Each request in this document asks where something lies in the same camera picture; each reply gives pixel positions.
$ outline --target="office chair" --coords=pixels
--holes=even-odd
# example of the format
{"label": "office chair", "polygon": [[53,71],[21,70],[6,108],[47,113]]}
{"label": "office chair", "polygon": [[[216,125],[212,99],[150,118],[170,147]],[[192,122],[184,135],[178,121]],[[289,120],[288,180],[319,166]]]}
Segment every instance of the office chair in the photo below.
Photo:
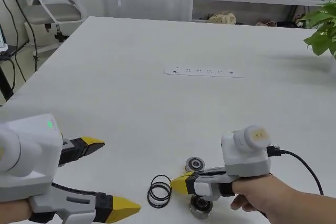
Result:
{"label": "office chair", "polygon": [[27,19],[33,25],[45,25],[47,31],[51,29],[51,24],[55,24],[57,29],[55,38],[59,41],[57,44],[39,48],[37,52],[41,53],[58,48],[68,38],[62,34],[60,24],[83,22],[87,15],[78,0],[39,0],[39,2],[39,5],[24,8]]}
{"label": "office chair", "polygon": [[190,22],[194,0],[120,0],[122,18]]}

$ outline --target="plant leaf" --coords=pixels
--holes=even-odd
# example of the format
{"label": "plant leaf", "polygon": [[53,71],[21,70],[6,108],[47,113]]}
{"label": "plant leaf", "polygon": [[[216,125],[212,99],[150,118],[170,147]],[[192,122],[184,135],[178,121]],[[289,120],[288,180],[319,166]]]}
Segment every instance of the plant leaf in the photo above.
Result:
{"label": "plant leaf", "polygon": [[330,44],[330,46],[329,46],[329,50],[330,50],[330,52],[331,52],[331,54],[332,54],[333,56],[336,56],[336,55],[335,55],[335,52],[336,52],[336,42],[332,42],[332,43]]}
{"label": "plant leaf", "polygon": [[321,6],[322,6],[322,8],[324,8],[324,7],[326,7],[326,6],[335,6],[335,5],[336,5],[335,2],[330,1],[330,2],[326,2],[326,3],[322,4]]}
{"label": "plant leaf", "polygon": [[332,16],[336,16],[336,4],[329,4],[329,5],[324,5],[323,10],[327,11],[328,14]]}
{"label": "plant leaf", "polygon": [[327,35],[320,35],[315,38],[314,43],[311,45],[314,54],[317,56],[323,54],[329,46],[332,44],[332,39],[329,38]]}
{"label": "plant leaf", "polygon": [[313,45],[313,44],[315,44],[315,43],[319,43],[320,41],[323,41],[324,38],[325,38],[325,35],[321,34],[321,33],[318,32],[318,31],[316,31],[315,33],[313,33],[312,36],[310,36],[310,37],[307,38],[307,39],[304,39],[303,41],[304,41],[307,45],[311,46],[311,45]]}
{"label": "plant leaf", "polygon": [[316,14],[315,16],[311,17],[308,20],[308,25],[309,25],[309,27],[314,27],[316,25],[319,25],[319,24],[322,24],[322,23],[325,23],[325,22],[329,22],[333,19],[334,19],[334,17],[330,14],[319,13],[319,14]]}
{"label": "plant leaf", "polygon": [[314,17],[315,15],[319,14],[321,12],[321,10],[316,10],[315,12],[310,12],[310,13],[307,13],[306,15],[304,15],[302,18],[302,20],[309,20],[311,19],[312,17]]}
{"label": "plant leaf", "polygon": [[329,37],[335,39],[335,36],[336,36],[336,27],[333,27],[329,31]]}
{"label": "plant leaf", "polygon": [[317,29],[317,32],[327,32],[334,27],[334,22],[324,23],[320,28]]}

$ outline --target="person's hand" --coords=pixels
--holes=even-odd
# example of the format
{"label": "person's hand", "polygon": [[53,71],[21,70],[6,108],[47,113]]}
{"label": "person's hand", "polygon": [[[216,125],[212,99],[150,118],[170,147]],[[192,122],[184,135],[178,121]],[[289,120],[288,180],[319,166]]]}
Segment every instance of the person's hand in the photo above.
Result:
{"label": "person's hand", "polygon": [[28,200],[17,200],[0,203],[0,224],[29,219],[32,211]]}
{"label": "person's hand", "polygon": [[239,179],[233,182],[233,192],[239,195],[231,204],[232,210],[259,210],[267,215],[271,223],[277,223],[276,219],[290,210],[291,199],[297,191],[275,176],[267,175]]}

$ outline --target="white table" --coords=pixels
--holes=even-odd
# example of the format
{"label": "white table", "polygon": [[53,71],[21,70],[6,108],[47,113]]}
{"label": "white table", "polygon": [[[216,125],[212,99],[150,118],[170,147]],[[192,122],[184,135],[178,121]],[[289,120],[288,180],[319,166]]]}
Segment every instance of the white table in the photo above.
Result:
{"label": "white table", "polygon": [[[64,137],[105,140],[103,149],[60,168],[56,182],[142,205],[122,223],[268,223],[259,213],[231,211],[232,198],[215,202],[212,215],[199,221],[188,197],[173,194],[156,210],[146,192],[157,174],[179,176],[190,156],[208,168],[223,165],[221,135],[258,123],[274,144],[301,155],[325,193],[336,196],[336,82],[324,70],[327,61],[302,42],[311,33],[90,17],[6,103],[1,119],[51,112]],[[232,68],[243,78],[163,73],[174,65]],[[292,157],[273,158],[272,172],[317,193]]]}

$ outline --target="desk leg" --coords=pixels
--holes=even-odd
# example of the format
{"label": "desk leg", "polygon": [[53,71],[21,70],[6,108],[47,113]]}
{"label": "desk leg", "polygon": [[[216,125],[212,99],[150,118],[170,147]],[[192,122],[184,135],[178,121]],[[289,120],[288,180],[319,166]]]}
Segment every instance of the desk leg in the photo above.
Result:
{"label": "desk leg", "polygon": [[11,96],[14,94],[1,67],[0,67],[0,91],[4,96],[4,98],[6,99],[6,101],[9,98],[11,98]]}

